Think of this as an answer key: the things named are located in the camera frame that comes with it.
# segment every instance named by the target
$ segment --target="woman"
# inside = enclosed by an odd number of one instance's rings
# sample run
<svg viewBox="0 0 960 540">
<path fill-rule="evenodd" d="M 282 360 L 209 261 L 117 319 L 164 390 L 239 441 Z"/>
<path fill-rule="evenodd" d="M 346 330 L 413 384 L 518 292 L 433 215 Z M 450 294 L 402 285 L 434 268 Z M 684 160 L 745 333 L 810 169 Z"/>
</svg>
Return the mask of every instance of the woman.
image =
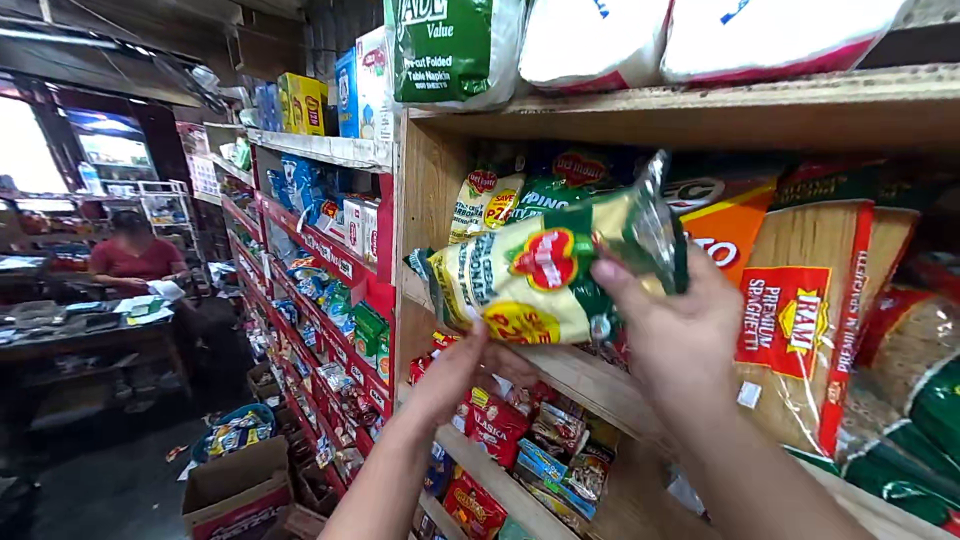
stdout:
<svg viewBox="0 0 960 540">
<path fill-rule="evenodd" d="M 174 280 L 188 272 L 183 255 L 172 242 L 154 236 L 147 218 L 121 210 L 110 218 L 113 238 L 90 254 L 93 281 L 113 287 L 124 297 L 149 294 L 147 282 Z"/>
</svg>

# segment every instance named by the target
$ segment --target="ram premium spaghetti package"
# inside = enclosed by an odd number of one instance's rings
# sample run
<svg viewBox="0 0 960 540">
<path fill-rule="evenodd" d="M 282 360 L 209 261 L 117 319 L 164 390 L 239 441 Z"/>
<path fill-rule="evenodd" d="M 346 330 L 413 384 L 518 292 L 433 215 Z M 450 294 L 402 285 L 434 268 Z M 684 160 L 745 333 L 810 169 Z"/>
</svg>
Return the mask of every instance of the ram premium spaghetti package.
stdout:
<svg viewBox="0 0 960 540">
<path fill-rule="evenodd" d="M 877 169 L 777 186 L 740 290 L 737 402 L 776 440 L 830 459 L 859 334 Z"/>
<path fill-rule="evenodd" d="M 429 281 L 435 312 L 466 332 L 483 319 L 494 339 L 580 343 L 618 330 L 613 302 L 590 275 L 603 251 L 642 277 L 653 294 L 686 289 L 681 226 L 660 197 L 669 157 L 658 152 L 637 168 L 632 187 L 545 212 L 475 236 L 411 267 Z"/>
<path fill-rule="evenodd" d="M 870 317 L 857 362 L 886 402 L 960 462 L 958 314 L 943 296 L 892 286 Z"/>
</svg>

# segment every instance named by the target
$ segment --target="green package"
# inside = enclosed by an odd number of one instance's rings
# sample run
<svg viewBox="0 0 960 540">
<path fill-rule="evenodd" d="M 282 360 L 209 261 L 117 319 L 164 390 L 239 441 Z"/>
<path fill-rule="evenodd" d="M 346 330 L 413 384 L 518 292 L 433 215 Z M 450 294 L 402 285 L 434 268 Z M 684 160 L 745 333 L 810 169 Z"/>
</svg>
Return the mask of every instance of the green package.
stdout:
<svg viewBox="0 0 960 540">
<path fill-rule="evenodd" d="M 525 0 L 391 0 L 398 103 L 478 110 L 506 103 L 519 78 Z"/>
</svg>

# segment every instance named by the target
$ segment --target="orange package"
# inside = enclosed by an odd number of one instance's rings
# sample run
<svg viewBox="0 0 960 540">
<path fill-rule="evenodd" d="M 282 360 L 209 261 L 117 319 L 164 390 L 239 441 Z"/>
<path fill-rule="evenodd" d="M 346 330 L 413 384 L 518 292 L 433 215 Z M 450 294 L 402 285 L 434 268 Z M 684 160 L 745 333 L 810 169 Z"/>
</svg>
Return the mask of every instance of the orange package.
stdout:
<svg viewBox="0 0 960 540">
<path fill-rule="evenodd" d="M 668 183 L 663 195 L 680 216 L 684 231 L 716 261 L 728 280 L 740 285 L 776 189 L 775 174 L 736 180 L 702 177 Z"/>
</svg>

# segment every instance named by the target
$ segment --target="plastic bag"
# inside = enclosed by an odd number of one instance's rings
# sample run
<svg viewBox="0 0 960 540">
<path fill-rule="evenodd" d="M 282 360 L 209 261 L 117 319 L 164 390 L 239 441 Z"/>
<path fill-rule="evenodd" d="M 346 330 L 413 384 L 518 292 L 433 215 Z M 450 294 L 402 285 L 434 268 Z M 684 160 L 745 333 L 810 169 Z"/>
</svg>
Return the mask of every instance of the plastic bag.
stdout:
<svg viewBox="0 0 960 540">
<path fill-rule="evenodd" d="M 483 319 L 494 339 L 579 343 L 619 328 L 613 302 L 590 276 L 602 251 L 653 294 L 686 289 L 686 244 L 660 197 L 669 162 L 660 151 L 639 166 L 634 186 L 550 211 L 429 256 L 411 267 L 429 281 L 436 313 L 466 332 Z"/>
<path fill-rule="evenodd" d="M 520 53 L 520 77 L 564 93 L 654 85 L 670 0 L 537 0 Z M 561 29 L 576 29 L 577 38 Z"/>
<path fill-rule="evenodd" d="M 660 71 L 671 83 L 783 79 L 851 69 L 913 2 L 681 0 Z"/>
<path fill-rule="evenodd" d="M 394 99 L 425 109 L 507 103 L 519 74 L 525 0 L 391 0 Z"/>
</svg>

